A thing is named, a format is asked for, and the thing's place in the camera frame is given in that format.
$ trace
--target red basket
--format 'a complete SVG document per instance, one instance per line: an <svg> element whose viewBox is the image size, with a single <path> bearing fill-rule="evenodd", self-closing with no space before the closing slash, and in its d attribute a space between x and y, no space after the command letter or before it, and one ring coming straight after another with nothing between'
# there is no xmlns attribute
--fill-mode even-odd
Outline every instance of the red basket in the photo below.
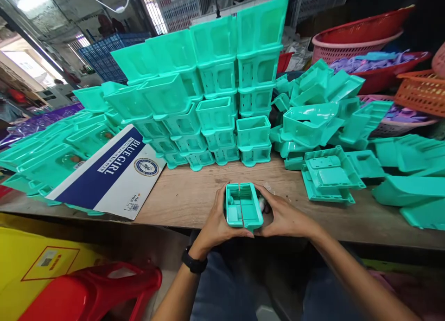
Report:
<svg viewBox="0 0 445 321"><path fill-rule="evenodd" d="M320 32L318 40L331 44L355 44L394 36L414 7L368 17Z"/></svg>
<svg viewBox="0 0 445 321"><path fill-rule="evenodd" d="M401 80L397 78L398 74L406 73L412 70L417 64L431 58L430 52L426 53L412 52L406 54L414 55L418 57L418 59L408 61L407 63L404 64L380 68L373 71L351 74L351 75L357 75L358 77L364 78L366 80L365 83L363 84L362 89L360 89L358 94L359 95L374 94L376 92L395 86L401 82Z"/></svg>

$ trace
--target white plastic crate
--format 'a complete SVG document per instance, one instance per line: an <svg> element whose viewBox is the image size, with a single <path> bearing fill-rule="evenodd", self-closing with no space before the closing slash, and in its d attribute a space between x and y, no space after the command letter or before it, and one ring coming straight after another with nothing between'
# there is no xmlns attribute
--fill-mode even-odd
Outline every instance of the white plastic crate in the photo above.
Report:
<svg viewBox="0 0 445 321"><path fill-rule="evenodd" d="M296 0L292 3L291 27L295 29L306 18L345 3L346 0Z"/></svg>

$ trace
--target wooden workbench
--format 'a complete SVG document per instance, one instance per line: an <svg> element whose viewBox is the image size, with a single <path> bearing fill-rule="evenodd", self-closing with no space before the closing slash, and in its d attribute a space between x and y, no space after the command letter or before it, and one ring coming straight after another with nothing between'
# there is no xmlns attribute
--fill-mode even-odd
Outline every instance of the wooden workbench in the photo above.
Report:
<svg viewBox="0 0 445 321"><path fill-rule="evenodd" d="M224 167L212 165L197 173L188 166L173 170L166 167L133 222L109 214L88 217L65 205L48 207L16 191L0 199L0 212L201 228L216 190L227 182L264 185L317 220L338 240L445 250L445 231L411 227L398 208L376 203L369 190L352 191L356 204L351 206L310 202L301 172L285 170L283 159L276 156L270 163L254 168L247 168L241 162L230 162Z"/></svg>

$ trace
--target stacked plastic part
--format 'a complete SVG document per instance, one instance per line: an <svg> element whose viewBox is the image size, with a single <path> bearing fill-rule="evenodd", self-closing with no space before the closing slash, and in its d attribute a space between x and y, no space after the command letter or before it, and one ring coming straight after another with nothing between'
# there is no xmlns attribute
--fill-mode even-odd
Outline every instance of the stacked plastic part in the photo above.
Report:
<svg viewBox="0 0 445 321"><path fill-rule="evenodd" d="M103 100L104 93L114 92L120 86L107 82L102 87L75 90L74 94L84 103L84 110L13 143L1 152L0 166L16 173L2 185L49 206L60 205L45 196L122 129L121 119ZM104 214L66 205L90 216Z"/></svg>
<svg viewBox="0 0 445 321"><path fill-rule="evenodd" d="M248 167L269 162L267 118L287 2L272 0L112 52L128 87L104 100L170 169L188 163L199 171L240 158Z"/></svg>

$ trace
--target pink plastic basket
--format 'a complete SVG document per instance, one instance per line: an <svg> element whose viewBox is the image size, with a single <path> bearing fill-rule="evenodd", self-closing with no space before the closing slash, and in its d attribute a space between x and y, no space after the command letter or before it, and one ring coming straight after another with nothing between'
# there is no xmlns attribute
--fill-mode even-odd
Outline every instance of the pink plastic basket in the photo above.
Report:
<svg viewBox="0 0 445 321"><path fill-rule="evenodd" d="M380 51L387 43L398 38L402 33L403 30L401 29L397 34L389 38L356 44L322 43L318 39L321 35L321 33L319 33L312 38L312 43L314 44L312 64L316 63L319 59L323 59L327 64L331 64L341 58L351 58L357 55L367 54L368 52Z"/></svg>
<svg viewBox="0 0 445 321"><path fill-rule="evenodd" d="M388 95L359 95L360 101L362 103L372 102L372 101L394 101L394 96ZM432 125L437 123L437 119L432 119L426 122L420 123L403 123L394 122L390 120L382 120L379 126L372 131L371 138L389 138L402 135L407 133L417 127Z"/></svg>

